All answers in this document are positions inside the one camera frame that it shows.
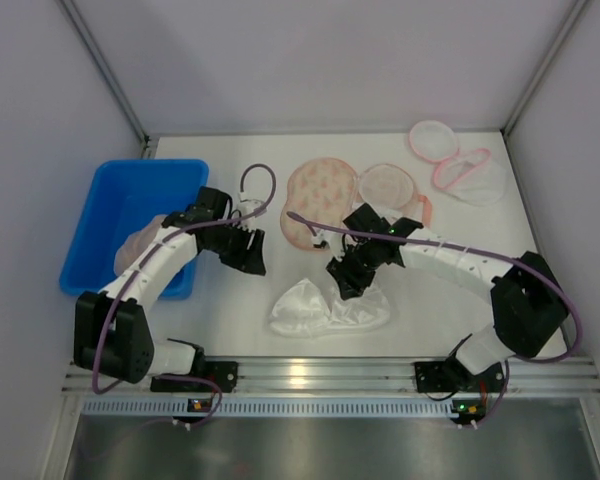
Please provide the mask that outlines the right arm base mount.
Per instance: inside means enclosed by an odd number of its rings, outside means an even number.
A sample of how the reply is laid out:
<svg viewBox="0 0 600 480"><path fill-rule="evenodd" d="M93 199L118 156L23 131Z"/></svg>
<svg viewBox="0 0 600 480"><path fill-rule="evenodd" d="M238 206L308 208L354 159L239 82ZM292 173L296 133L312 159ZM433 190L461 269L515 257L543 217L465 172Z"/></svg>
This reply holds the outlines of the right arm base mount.
<svg viewBox="0 0 600 480"><path fill-rule="evenodd" d="M455 358L419 361L413 364L418 393L436 397L457 393L499 393L506 375L501 364L479 374L470 373Z"/></svg>

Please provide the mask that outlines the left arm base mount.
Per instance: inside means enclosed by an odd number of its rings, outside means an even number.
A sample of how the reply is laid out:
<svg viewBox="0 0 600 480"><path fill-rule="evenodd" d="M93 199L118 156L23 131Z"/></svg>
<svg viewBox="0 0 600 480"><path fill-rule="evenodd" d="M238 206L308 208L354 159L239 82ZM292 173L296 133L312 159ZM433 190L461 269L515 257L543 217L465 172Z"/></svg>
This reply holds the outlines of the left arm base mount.
<svg viewBox="0 0 600 480"><path fill-rule="evenodd" d="M223 393L231 393L237 385L239 363L227 360L206 359L187 374L167 379L167 374L154 377L150 391L154 393L212 393L213 388L206 383L185 380L185 377L201 378L214 383Z"/></svg>

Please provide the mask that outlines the floral orange laundry bag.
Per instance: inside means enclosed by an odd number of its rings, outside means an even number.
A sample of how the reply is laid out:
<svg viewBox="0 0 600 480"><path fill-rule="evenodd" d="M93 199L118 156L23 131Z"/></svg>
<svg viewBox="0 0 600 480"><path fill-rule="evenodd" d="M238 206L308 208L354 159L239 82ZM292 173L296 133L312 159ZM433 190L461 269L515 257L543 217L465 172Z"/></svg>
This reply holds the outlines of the floral orange laundry bag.
<svg viewBox="0 0 600 480"><path fill-rule="evenodd" d="M310 251L309 229L289 218L290 212L341 227L344 218L363 203L391 222L408 217L431 225L432 204L404 169L384 163L358 173L340 159L324 157L305 162L291 174L280 227L291 245Z"/></svg>

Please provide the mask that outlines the pink bra in bin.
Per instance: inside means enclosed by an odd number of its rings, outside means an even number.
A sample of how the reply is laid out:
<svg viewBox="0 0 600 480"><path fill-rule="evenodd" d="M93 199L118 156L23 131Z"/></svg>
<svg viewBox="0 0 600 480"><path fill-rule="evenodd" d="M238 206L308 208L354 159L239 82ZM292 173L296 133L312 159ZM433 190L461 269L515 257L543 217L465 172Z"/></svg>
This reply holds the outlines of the pink bra in bin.
<svg viewBox="0 0 600 480"><path fill-rule="evenodd" d="M156 215L145 227L127 237L115 254L113 264L115 278L122 277L136 260L143 257L143 252L152 244L165 219L165 214Z"/></svg>

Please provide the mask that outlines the aluminium mounting rail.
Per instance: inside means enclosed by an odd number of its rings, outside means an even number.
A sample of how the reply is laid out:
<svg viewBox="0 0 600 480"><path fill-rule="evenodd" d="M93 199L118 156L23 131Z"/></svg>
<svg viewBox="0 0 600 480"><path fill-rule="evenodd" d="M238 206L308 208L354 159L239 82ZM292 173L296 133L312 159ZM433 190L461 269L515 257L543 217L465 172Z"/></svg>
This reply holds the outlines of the aluminium mounting rail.
<svg viewBox="0 0 600 480"><path fill-rule="evenodd" d="M466 389L407 358L217 359L210 378L219 391L189 381L144 379L103 395L90 374L71 366L61 392L85 414L203 417L457 418L506 399L588 401L600 397L592 360L573 357L536 365L512 360Z"/></svg>

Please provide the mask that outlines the white satin bra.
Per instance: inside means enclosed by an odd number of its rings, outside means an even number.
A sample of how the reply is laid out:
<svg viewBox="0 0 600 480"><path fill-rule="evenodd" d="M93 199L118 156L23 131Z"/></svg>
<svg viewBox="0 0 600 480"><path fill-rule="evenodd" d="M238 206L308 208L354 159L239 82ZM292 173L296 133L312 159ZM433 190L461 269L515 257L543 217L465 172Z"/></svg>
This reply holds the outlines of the white satin bra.
<svg viewBox="0 0 600 480"><path fill-rule="evenodd" d="M317 338L367 333L391 317L390 302L376 282L361 297L342 300L336 287L324 294L305 278L274 303L268 326L282 337Z"/></svg>

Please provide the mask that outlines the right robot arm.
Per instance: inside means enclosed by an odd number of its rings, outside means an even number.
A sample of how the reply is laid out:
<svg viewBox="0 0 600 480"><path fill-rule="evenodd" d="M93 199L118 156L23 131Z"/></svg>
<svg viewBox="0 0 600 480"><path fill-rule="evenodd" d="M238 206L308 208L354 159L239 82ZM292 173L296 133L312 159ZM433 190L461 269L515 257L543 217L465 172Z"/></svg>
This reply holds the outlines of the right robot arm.
<svg viewBox="0 0 600 480"><path fill-rule="evenodd" d="M326 270L343 300L360 297L382 265L417 269L482 299L492 321L468 334L440 363L443 381L464 390L478 375L511 357L535 358L568 317L544 258L525 252L513 259L452 247L410 218L389 222L367 203L344 220L340 232L319 229L316 248L332 251Z"/></svg>

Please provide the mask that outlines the blue plastic bin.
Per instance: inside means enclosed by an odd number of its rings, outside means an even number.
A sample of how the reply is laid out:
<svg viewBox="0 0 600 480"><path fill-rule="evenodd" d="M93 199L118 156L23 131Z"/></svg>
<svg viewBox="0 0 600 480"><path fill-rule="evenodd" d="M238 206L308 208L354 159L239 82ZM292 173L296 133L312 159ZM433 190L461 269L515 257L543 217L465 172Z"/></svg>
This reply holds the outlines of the blue plastic bin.
<svg viewBox="0 0 600 480"><path fill-rule="evenodd" d="M208 176L199 159L113 160L98 167L59 277L61 291L79 296L113 281L124 241L155 216L192 204Z"/></svg>

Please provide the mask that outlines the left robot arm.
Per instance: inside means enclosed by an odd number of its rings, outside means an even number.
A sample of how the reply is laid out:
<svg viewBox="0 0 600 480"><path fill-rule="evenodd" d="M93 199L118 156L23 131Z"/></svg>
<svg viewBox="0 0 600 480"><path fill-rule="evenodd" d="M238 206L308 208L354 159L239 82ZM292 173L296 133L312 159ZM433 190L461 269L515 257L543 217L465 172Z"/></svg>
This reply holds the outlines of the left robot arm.
<svg viewBox="0 0 600 480"><path fill-rule="evenodd" d="M184 211L165 217L149 245L114 281L81 294L75 306L73 362L115 383L146 377L191 375L204 360L201 347L180 340L156 340L147 318L168 284L207 251L242 273L263 276L265 233L254 220L268 206L241 198L231 215L230 195L209 187Z"/></svg>

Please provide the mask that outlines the pink trimmed mesh laundry bag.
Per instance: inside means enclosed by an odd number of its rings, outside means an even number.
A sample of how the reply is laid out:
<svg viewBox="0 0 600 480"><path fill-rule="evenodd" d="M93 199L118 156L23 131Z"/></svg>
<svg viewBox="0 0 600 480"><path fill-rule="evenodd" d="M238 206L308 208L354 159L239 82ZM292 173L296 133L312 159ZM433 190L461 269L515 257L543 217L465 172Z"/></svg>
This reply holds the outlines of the pink trimmed mesh laundry bag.
<svg viewBox="0 0 600 480"><path fill-rule="evenodd" d="M413 153L434 166L431 182L442 193L477 207L504 196L507 171L489 149L462 151L456 133L436 120L416 123L406 138Z"/></svg>

